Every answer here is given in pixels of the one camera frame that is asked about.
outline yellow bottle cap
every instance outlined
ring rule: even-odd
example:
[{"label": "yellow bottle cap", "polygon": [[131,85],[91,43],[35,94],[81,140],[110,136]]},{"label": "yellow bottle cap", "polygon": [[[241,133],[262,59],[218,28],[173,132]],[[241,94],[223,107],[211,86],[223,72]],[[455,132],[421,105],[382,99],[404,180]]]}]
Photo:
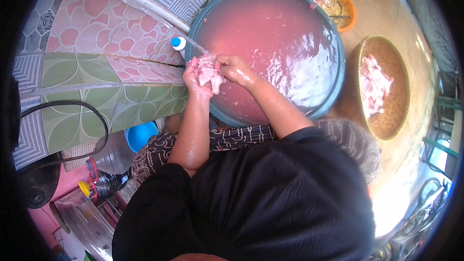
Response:
[{"label": "yellow bottle cap", "polygon": [[83,181],[78,182],[79,188],[85,194],[86,197],[90,196],[90,184]]}]

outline white bottle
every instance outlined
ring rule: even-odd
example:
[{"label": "white bottle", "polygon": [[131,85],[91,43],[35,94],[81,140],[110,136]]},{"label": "white bottle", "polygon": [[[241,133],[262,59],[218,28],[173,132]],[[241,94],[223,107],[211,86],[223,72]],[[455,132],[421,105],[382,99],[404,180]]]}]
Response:
[{"label": "white bottle", "polygon": [[183,37],[175,37],[171,39],[171,45],[173,49],[178,50],[181,52],[183,58],[185,58],[185,44],[187,41]]}]

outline blue bowl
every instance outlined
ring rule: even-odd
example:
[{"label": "blue bowl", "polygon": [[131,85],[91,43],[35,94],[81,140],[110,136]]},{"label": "blue bowl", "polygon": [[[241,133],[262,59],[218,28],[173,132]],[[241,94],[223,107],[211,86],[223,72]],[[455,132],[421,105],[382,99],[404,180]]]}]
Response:
[{"label": "blue bowl", "polygon": [[154,122],[143,123],[124,130],[127,144],[135,153],[147,144],[150,137],[155,135],[158,135],[158,127]]}]

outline blue bottle cap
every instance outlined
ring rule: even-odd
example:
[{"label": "blue bottle cap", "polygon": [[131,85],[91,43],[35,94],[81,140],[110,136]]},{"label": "blue bottle cap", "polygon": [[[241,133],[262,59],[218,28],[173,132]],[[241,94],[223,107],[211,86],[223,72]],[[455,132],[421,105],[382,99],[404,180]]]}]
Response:
[{"label": "blue bottle cap", "polygon": [[171,39],[171,45],[173,47],[178,47],[179,45],[181,45],[181,39],[178,37]]}]

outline pink water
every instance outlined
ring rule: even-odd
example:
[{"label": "pink water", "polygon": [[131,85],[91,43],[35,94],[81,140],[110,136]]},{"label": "pink water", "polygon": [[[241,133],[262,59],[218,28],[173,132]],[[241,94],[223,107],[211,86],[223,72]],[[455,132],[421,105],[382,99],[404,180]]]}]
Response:
[{"label": "pink water", "polygon": [[[305,0],[222,0],[203,20],[196,41],[213,54],[244,57],[303,113],[322,104],[334,84],[335,35]],[[212,101],[238,122],[267,123],[251,95],[235,83],[222,84]]]}]

